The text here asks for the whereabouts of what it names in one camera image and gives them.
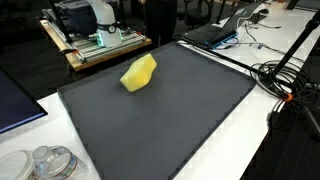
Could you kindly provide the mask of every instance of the desk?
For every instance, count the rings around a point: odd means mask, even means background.
[[[53,40],[53,42],[58,46],[59,50],[68,49],[69,47],[67,44],[60,38],[58,33],[48,24],[46,20],[40,20],[40,26],[41,28],[49,35],[49,37]],[[126,54],[128,52],[132,52],[134,50],[137,50],[139,48],[145,47],[147,45],[151,44],[151,40],[149,38],[146,38],[146,41],[141,42],[139,44],[135,44],[129,47],[126,47],[124,49],[121,49],[119,51],[114,51],[106,56],[103,56],[97,60],[94,61],[88,61],[85,63],[81,63],[79,58],[75,56],[74,54],[70,53],[66,55],[66,60],[72,67],[74,71],[80,71],[86,68],[89,68],[91,66],[94,66],[96,64],[99,64],[101,62],[110,60],[112,58],[118,57],[120,55]]]
[[[283,10],[275,10],[274,12],[281,13],[281,11]],[[281,24],[283,26],[289,23],[284,23],[284,21],[290,18],[291,15],[306,15],[306,18],[297,16],[300,17],[297,18],[297,21],[305,23],[308,21],[308,18],[313,15],[311,12],[299,10],[293,10],[287,13],[283,12],[281,14],[283,16],[278,17],[278,22],[283,22]],[[285,51],[290,47],[295,38],[300,34],[299,30],[303,30],[304,27],[296,28],[297,30],[295,29],[294,31],[291,31],[289,27],[279,30],[288,30],[287,32],[281,32],[281,34],[287,34],[288,37],[293,37],[290,41],[286,41],[286,46],[283,47],[282,50]],[[309,39],[306,44],[304,44],[304,50],[299,51],[299,54],[297,53],[296,55],[306,59],[315,40]],[[277,42],[271,43],[268,45],[274,48],[281,48],[281,45],[277,46]],[[248,46],[243,46],[243,48],[246,49],[246,51],[250,51],[250,47]],[[234,53],[230,55],[230,52],[231,51],[229,51],[228,54],[229,56],[239,56],[234,55]],[[238,57],[238,59],[242,60],[246,59],[246,57]],[[219,59],[215,60],[247,73],[243,68],[238,68]],[[277,98],[270,96],[261,88],[255,87],[196,152],[175,179],[239,179],[268,132],[268,113],[277,101]],[[58,95],[53,94],[48,96],[39,100],[39,103],[48,111],[49,116],[0,135],[0,157],[20,149],[34,150],[40,145],[64,145],[88,164],[91,170],[90,178],[88,179],[99,179]]]

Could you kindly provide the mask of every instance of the yellow sponge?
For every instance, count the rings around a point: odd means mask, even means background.
[[[157,63],[152,55],[147,54],[130,66],[129,70],[121,77],[120,82],[129,92],[134,92],[148,84],[156,66]]]

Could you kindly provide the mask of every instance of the clear plastic lid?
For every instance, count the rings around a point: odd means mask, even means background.
[[[0,158],[0,180],[26,180],[33,174],[31,151],[16,151]]]

